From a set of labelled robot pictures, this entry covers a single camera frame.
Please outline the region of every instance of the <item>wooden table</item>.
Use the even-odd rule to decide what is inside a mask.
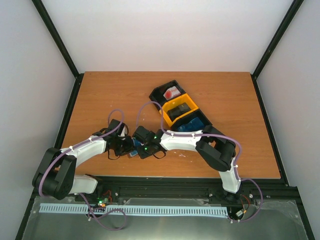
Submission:
[[[87,139],[108,126],[113,109],[122,109],[129,133],[135,130],[140,107],[149,101],[151,91],[171,80],[199,106],[213,126],[238,140],[243,148],[239,175],[243,178],[279,179],[267,129],[249,72],[86,72],[77,96],[63,147]],[[113,118],[120,120],[115,112]],[[156,131],[161,115],[152,104],[146,106],[140,125]],[[165,158],[123,156],[109,160],[100,154],[81,164],[77,174],[98,176],[148,176],[218,178],[197,152],[173,150]]]

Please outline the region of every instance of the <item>black metal frame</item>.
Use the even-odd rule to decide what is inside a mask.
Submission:
[[[283,34],[294,18],[295,14],[299,10],[301,4],[304,0],[293,0],[290,8],[288,9],[286,15],[284,16],[280,26],[275,32],[270,44],[265,50],[261,60],[259,61],[256,69],[254,70],[252,77],[252,83],[257,95],[258,102],[260,104],[263,119],[266,125],[266,129],[270,138],[274,156],[278,165],[280,172],[280,179],[257,179],[256,182],[260,186],[263,197],[270,198],[272,200],[295,200],[309,239],[315,239],[311,226],[309,224],[304,206],[302,204],[299,191],[296,187],[289,186],[289,182],[286,176],[286,172],[279,154],[279,150],[275,141],[275,137],[268,119],[268,115],[264,106],[263,99],[260,94],[257,79],[262,72],[264,66],[266,65],[268,59],[276,48],[277,44],[281,40]],[[57,29],[55,28],[44,4],[41,0],[32,0],[34,6],[38,10],[43,22],[45,23],[47,29],[49,30],[52,38],[54,39],[58,49],[63,55],[67,65],[69,66],[72,74],[75,77],[75,83],[71,92],[67,108],[62,120],[62,124],[55,142],[55,148],[61,148],[67,127],[72,115],[74,105],[78,96],[78,92],[81,86],[84,74],[79,74],[75,64],[73,63],[62,39],[59,36]],[[135,198],[208,198],[210,203],[216,203],[217,199],[215,197],[209,197],[211,192],[218,191],[221,189],[222,182],[220,179],[216,178],[158,178],[158,177],[100,177],[103,184],[108,186],[112,190],[113,200],[117,201],[121,199]],[[252,193],[255,196],[253,199],[259,199],[258,190],[250,182],[244,182],[242,184],[242,191],[246,194]],[[36,191],[32,193],[30,202],[26,209],[24,218],[22,220],[20,229],[16,236],[16,240],[22,239],[24,229],[26,227],[30,211],[33,205],[33,199],[36,196]],[[229,202],[221,202],[223,206],[232,207],[233,204]]]

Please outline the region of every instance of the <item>white panel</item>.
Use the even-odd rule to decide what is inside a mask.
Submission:
[[[12,240],[74,78],[32,1],[1,1],[0,9],[0,238]]]
[[[320,1],[304,1],[258,79],[289,182],[320,239]]]
[[[81,72],[253,72],[292,0],[43,2]]]

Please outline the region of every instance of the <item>white slotted strip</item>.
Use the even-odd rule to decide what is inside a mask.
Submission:
[[[128,216],[150,217],[216,217],[226,218],[227,208],[223,206],[133,206],[133,205],[108,205],[106,209],[94,210],[97,215],[102,215],[110,210],[121,209]],[[87,214],[86,204],[41,203],[39,213],[56,214]],[[120,211],[114,211],[111,215],[122,215]]]

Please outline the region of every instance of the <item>red and white object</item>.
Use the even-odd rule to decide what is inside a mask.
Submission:
[[[165,93],[163,94],[166,100],[170,100],[179,95],[181,95],[181,92],[176,86],[168,88],[167,91],[165,91]]]

